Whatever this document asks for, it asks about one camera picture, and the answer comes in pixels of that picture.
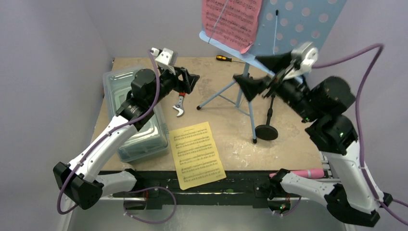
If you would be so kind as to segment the red handled adjustable wrench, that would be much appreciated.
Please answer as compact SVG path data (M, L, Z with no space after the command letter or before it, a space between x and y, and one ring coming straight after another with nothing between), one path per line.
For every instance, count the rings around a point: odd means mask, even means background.
M175 109L178 112L177 117L181 117L184 114L183 101L184 101L185 95L186 95L185 92L180 92L178 96L178 101L173 106L173 109Z

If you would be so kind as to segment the blue perforated music stand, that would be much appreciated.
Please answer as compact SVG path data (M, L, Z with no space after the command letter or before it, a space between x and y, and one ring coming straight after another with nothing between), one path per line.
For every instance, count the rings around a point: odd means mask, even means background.
M227 47L216 40L209 44L244 61L241 75L251 77L250 67L264 72L266 69L255 60L258 55L274 55L291 52L304 42L313 42L320 49L338 16L345 6L344 0L262 0L258 18L258 29L254 45L244 54ZM200 39L207 42L202 30ZM233 104L241 105L244 96L241 89Z

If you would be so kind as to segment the black microphone stand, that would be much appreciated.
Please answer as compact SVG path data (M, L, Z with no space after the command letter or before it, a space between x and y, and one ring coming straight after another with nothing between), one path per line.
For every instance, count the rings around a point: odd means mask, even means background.
M267 120L265 124L258 125L255 128L255 135L257 138L265 141L273 141L275 140L279 133L276 128L270 125L271 118L273 115L273 103L274 103L275 95L271 96L270 106L267 111Z

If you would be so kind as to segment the pink sheet music page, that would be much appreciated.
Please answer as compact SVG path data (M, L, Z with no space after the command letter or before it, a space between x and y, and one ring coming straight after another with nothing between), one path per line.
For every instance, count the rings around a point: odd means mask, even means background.
M255 43L261 0L203 0L201 20L207 42L216 40L246 53Z

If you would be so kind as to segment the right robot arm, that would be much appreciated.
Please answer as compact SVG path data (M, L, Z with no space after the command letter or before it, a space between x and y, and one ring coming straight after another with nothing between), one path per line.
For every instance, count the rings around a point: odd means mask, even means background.
M331 76L310 89L297 81L297 77L311 71L317 58L316 48L257 56L256 60L272 71L273 77L233 77L247 100L259 94L277 95L304 123L310 123L306 133L340 179L339 183L324 183L280 169L269 180L269 197L294 193L323 205L340 222L373 227L380 219L378 209L389 205L393 198L366 181L369 173L359 154L362 148L358 135L344 115L356 100L348 83Z

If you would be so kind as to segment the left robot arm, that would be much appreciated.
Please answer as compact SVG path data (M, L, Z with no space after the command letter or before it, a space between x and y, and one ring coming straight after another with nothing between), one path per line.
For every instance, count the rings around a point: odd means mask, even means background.
M184 67L174 71L159 68L156 71L141 69L133 74L130 91L104 131L83 152L69 163L57 163L53 168L60 193L70 198L75 206L84 210L94 206L101 197L127 192L137 197L143 192L143 183L137 180L134 170L100 175L102 167L131 136L139 132L154 115L153 108L171 91L190 94L200 79Z

